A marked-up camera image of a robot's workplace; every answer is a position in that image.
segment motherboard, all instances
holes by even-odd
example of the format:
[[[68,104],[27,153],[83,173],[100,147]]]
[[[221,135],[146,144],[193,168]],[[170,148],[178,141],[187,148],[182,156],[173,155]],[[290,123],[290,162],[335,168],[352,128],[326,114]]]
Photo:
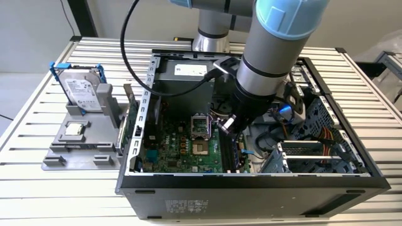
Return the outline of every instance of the motherboard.
[[[144,172],[158,173],[223,173],[221,133],[214,122],[207,125],[211,130],[209,139],[191,137],[191,131],[206,132],[201,120],[163,120],[161,131],[155,138],[155,148],[146,151]],[[234,142],[233,150],[241,154],[245,149],[243,137]],[[242,156],[242,172],[249,171],[247,156]]]

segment floor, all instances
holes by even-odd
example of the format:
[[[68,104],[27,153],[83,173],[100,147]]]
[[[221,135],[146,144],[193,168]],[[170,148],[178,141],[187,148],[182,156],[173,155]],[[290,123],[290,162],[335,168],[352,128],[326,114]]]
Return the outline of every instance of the floor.
[[[0,73],[0,114],[14,118],[46,73]],[[11,120],[0,117],[0,136]]]

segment wire bundle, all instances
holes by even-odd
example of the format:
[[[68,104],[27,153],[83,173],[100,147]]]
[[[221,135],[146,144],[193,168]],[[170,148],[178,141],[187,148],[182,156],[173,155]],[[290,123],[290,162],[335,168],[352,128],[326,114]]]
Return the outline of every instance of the wire bundle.
[[[322,127],[321,134],[319,134],[318,137],[323,138],[323,139],[334,140],[333,132],[325,126]],[[330,156],[330,152],[331,152],[331,148],[326,147],[326,145],[323,144],[323,153],[322,153],[322,155],[323,156]]]

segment green circuit board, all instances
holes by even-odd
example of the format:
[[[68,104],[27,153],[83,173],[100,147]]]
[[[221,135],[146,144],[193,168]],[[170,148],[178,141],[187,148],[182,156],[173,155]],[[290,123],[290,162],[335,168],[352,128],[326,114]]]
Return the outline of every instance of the green circuit board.
[[[219,131],[211,126],[209,141],[191,140],[190,121],[165,121],[159,132],[157,161],[144,160],[144,171],[159,173],[222,173]]]
[[[238,147],[238,154],[242,156],[242,151],[241,149],[247,150],[246,142],[245,142],[245,137],[242,136],[238,141],[237,141],[237,147]],[[250,173],[250,162],[249,162],[249,156],[245,155],[243,158],[241,158],[241,167],[239,167],[241,173]]]
[[[138,106],[136,106],[135,98],[132,96],[127,106],[126,116],[120,123],[119,136],[116,142],[116,149],[119,149],[122,153],[124,152],[124,148],[132,138],[136,118],[138,118]]]

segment light blue robot arm cap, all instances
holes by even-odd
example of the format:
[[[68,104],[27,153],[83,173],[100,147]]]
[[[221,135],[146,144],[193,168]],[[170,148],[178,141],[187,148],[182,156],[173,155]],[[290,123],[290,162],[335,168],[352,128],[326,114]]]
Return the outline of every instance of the light blue robot arm cap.
[[[170,0],[170,2],[177,4],[178,6],[185,6],[187,8],[193,7],[191,0]]]
[[[299,40],[318,28],[329,0],[257,0],[263,28],[278,38]]]

